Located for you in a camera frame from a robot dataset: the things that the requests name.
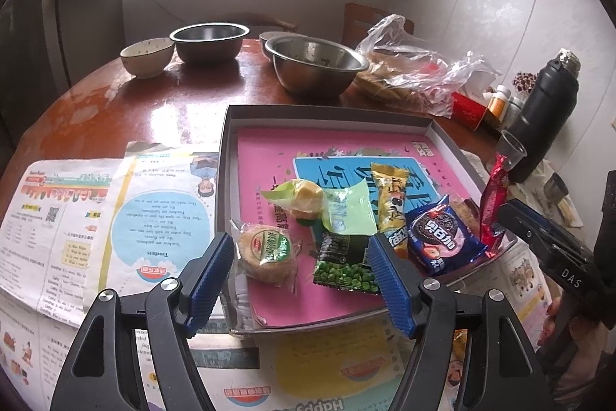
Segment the pink paper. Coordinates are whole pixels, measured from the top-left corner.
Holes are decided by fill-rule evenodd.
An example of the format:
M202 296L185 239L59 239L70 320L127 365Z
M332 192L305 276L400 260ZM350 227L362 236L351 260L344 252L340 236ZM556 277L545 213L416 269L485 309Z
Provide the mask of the pink paper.
M259 193L260 190L271 190L295 178L294 158L335 156L341 153L414 157L429 171L440 195L456 193L462 198L468 197L468 192L452 168L423 135L245 128L238 132L237 143L241 220L274 226L288 224L291 240L302 245L298 256L296 294L250 278L248 280L253 313L263 325L270 328L322 322L384 307L379 296L339 291L312 283L315 265L312 233L308 228L298 225L292 217L287 218L280 212L275 214L274 206Z

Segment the thermos lid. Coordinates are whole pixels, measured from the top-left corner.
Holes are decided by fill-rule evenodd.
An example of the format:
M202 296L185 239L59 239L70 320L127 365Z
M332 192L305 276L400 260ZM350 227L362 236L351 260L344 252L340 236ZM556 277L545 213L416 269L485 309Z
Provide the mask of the thermos lid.
M564 67L574 76L576 79L578 75L580 75L580 59L574 55L574 52L571 50L561 48L556 56L556 59L562 61Z

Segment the wooden chair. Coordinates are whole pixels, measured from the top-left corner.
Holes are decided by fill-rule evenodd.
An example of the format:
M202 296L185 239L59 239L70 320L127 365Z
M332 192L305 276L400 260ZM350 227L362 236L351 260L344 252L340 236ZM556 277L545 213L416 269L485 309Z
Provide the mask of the wooden chair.
M362 6L349 2L344 5L343 44L349 48L355 48L368 35L368 30L380 22L386 16L391 15L383 10ZM415 25L406 20L404 30L413 33Z
M262 13L229 13L228 15L218 17L217 21L228 21L245 25L250 29L250 33L247 35L249 39L258 39L259 34L268 30L281 30L282 32L296 32L298 30L297 24L274 18L273 16L263 15Z

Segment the round table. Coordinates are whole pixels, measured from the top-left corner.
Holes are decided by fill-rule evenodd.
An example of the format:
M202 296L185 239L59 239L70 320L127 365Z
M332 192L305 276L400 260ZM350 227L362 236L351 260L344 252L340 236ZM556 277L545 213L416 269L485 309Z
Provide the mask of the round table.
M337 99L302 99L280 85L258 40L246 39L236 60L187 67L174 55L148 80L127 73L119 58L78 82L22 136L0 180L0 218L25 169L42 159L121 158L133 140L167 145L218 144L229 104L318 104L385 110L354 86ZM457 145L487 160L495 140L438 117Z

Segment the oreo cookie package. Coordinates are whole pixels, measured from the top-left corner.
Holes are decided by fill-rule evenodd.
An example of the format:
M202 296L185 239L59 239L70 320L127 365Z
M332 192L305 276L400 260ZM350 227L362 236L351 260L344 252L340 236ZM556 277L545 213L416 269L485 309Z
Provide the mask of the oreo cookie package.
M405 215L409 249L426 267L428 275L441 275L472 262L485 250L445 195L436 203Z

